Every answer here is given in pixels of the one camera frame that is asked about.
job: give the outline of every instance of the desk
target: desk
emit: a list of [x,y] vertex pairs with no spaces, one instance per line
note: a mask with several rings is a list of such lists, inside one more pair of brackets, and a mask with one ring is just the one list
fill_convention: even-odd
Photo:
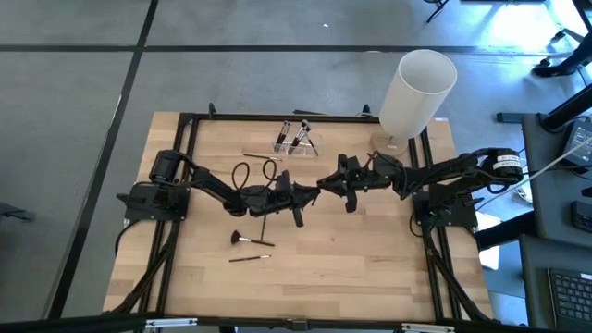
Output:
[[592,250],[553,240],[521,236],[520,252],[528,323],[531,327],[555,328],[547,269],[592,272]]
[[[524,145],[528,168],[540,170],[559,155],[563,131],[553,134],[538,124],[537,115],[523,118]],[[584,174],[590,178],[592,172]],[[582,196],[581,190],[592,182],[578,178],[566,170],[548,171],[530,181],[534,211],[517,216],[494,228],[475,234],[482,249],[513,241],[521,234],[592,247],[592,234],[571,223],[570,204],[581,201],[592,204],[592,198]]]
[[[540,170],[557,158],[563,131],[558,134],[545,132],[536,115],[524,117],[523,131],[529,169]],[[592,186],[592,182],[562,170],[545,172],[533,179],[530,186],[539,237],[592,247],[592,234],[572,226],[570,211],[570,204],[576,200],[592,204],[592,198],[586,198],[580,192]]]
[[[147,180],[156,153],[172,147],[178,118],[177,113],[154,114],[137,180]],[[370,135],[380,129],[377,124],[309,120],[314,131],[323,135],[321,156],[285,157],[277,165],[278,172],[287,169],[292,180],[302,185],[314,185],[333,173],[339,153],[358,155],[364,161],[370,153]],[[280,127],[280,122],[270,121],[202,120],[193,160],[226,183],[231,183],[232,168],[247,161],[251,165],[248,184],[264,184],[263,160],[242,153],[260,154],[270,148]],[[447,120],[433,120],[428,133],[435,162],[456,156]],[[410,165],[408,154],[400,158]],[[302,212],[304,228],[294,226],[289,212],[269,216],[265,240],[277,245],[270,250],[249,243],[231,246],[234,229],[256,238],[262,220],[230,216],[219,202],[193,190],[180,228],[166,314],[433,320],[424,246],[408,229],[411,200],[401,202],[392,190],[383,190],[359,193],[358,201],[357,211],[346,214],[344,199],[323,192],[314,206]],[[456,277],[481,311],[492,316],[475,241],[463,228],[447,231]],[[153,234],[154,222],[147,221],[122,238],[105,298],[106,310],[119,305],[138,282]],[[273,254],[270,259],[228,262],[230,258],[269,253]],[[450,317],[446,284],[442,278],[439,282],[445,315]],[[154,309],[158,285],[157,278],[149,309]]]

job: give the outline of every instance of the tile floor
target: tile floor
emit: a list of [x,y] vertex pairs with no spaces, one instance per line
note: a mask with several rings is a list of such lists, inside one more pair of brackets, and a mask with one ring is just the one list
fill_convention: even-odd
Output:
[[[8,52],[2,44],[134,45],[149,5],[149,0],[0,3],[0,201],[38,216],[30,224],[13,219],[0,223],[0,322],[43,316],[132,56]],[[459,79],[437,116],[450,119],[458,153],[494,145],[522,149],[520,126],[497,124],[494,115],[548,112],[584,87],[578,75],[542,80],[529,74],[541,59],[533,53],[572,47],[569,41],[547,46],[558,23],[578,22],[570,2],[450,0],[426,25],[434,9],[415,0],[160,1],[147,43],[489,50],[489,55],[469,55],[450,49]],[[570,28],[582,27],[576,23]],[[364,104],[377,112],[401,56],[144,53],[65,315],[101,311],[124,210],[115,193],[127,191],[135,179],[154,111],[204,111],[213,102],[227,113],[289,113],[299,108],[352,115]],[[485,212],[505,219],[529,209],[509,195]],[[500,270],[486,272],[495,307],[515,309],[496,311],[508,323],[525,319],[518,251],[512,244],[503,246]]]

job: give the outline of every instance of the white cylinder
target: white cylinder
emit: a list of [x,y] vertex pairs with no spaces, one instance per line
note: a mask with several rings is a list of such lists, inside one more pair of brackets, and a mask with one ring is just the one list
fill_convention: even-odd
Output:
[[403,56],[380,109],[380,125],[395,141],[417,136],[456,83],[456,67],[445,55],[416,50]]

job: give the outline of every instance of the metal clamp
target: metal clamp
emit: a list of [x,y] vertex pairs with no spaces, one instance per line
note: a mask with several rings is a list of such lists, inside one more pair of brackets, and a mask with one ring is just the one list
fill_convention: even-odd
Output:
[[146,328],[197,326],[197,318],[149,319]]
[[454,327],[403,323],[402,331],[405,333],[454,333]]

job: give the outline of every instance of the wooden tabletop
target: wooden tabletop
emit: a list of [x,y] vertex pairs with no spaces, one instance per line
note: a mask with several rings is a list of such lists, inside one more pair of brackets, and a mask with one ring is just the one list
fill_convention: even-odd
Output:
[[[179,113],[157,112],[140,165],[138,180],[147,180],[156,153],[171,149]],[[377,124],[314,123],[322,135],[320,157],[286,157],[277,171],[287,169],[292,181],[314,186],[336,170],[338,154],[358,155],[365,163],[370,135]],[[281,124],[203,120],[199,123],[193,160],[231,184],[239,162],[251,166],[248,185],[265,184],[264,160],[243,153],[271,149]],[[456,156],[446,119],[428,126],[434,162]],[[423,164],[421,141],[417,140]],[[399,156],[410,165],[409,154]],[[244,172],[237,174],[241,182]],[[206,193],[192,190],[187,218],[181,224],[168,298],[167,315],[260,318],[433,320],[433,305],[421,239],[409,231],[410,199],[400,201],[391,190],[358,193],[358,209],[347,214],[345,199],[322,192],[314,206],[302,212],[304,227],[296,228],[291,212],[267,218],[265,241],[275,248],[240,242],[230,244],[236,229],[258,239],[262,218],[233,217]],[[154,221],[130,229],[119,246],[105,309],[120,304],[142,276],[154,234]],[[475,241],[462,228],[447,228],[455,275],[469,296],[491,315],[487,287]],[[228,259],[272,254],[269,259],[229,263]],[[150,308],[157,295],[156,278]],[[450,304],[440,277],[445,314]]]

